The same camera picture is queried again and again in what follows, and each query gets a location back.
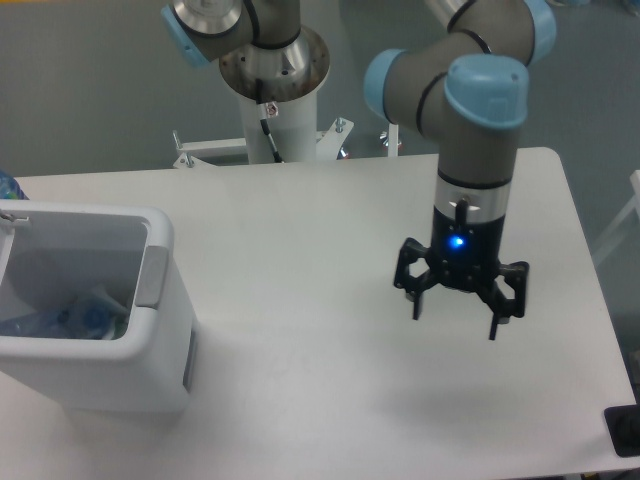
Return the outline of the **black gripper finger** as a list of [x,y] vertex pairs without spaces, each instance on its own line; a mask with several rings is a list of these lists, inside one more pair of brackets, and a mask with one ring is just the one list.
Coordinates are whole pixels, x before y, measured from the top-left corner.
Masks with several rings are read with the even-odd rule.
[[[473,270],[474,291],[492,311],[489,339],[496,339],[498,326],[508,324],[511,317],[523,318],[527,301],[527,280],[530,265],[526,261],[511,264],[497,262],[487,268]],[[500,289],[497,279],[513,291],[513,297],[508,298]]]
[[[410,267],[420,260],[426,264],[426,270],[418,276],[411,273]],[[393,284],[397,289],[405,291],[405,296],[413,304],[412,319],[418,320],[422,313],[422,296],[425,291],[440,283],[439,272],[433,266],[436,258],[430,247],[425,247],[412,237],[402,244]]]

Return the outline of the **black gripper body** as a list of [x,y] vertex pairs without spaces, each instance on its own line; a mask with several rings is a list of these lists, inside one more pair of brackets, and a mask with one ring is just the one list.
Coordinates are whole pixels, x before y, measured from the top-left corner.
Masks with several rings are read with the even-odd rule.
[[469,293],[498,292],[496,277],[504,222],[502,216],[486,223],[457,225],[435,208],[424,287],[440,284]]

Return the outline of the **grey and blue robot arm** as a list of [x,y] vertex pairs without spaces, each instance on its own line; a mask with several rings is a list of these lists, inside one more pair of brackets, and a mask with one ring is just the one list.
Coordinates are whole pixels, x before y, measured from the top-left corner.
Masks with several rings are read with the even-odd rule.
[[[525,313],[529,266],[504,264],[500,242],[528,68],[546,56],[556,22],[543,1],[434,1],[447,34],[417,52],[390,49],[368,66],[364,98],[389,123],[439,147],[431,242],[403,243],[394,285],[415,310],[436,286],[476,294],[494,325]],[[254,163],[317,157],[316,120],[286,108],[326,79],[324,41],[296,1],[170,1],[163,22],[186,61],[217,62],[247,101],[244,136]]]

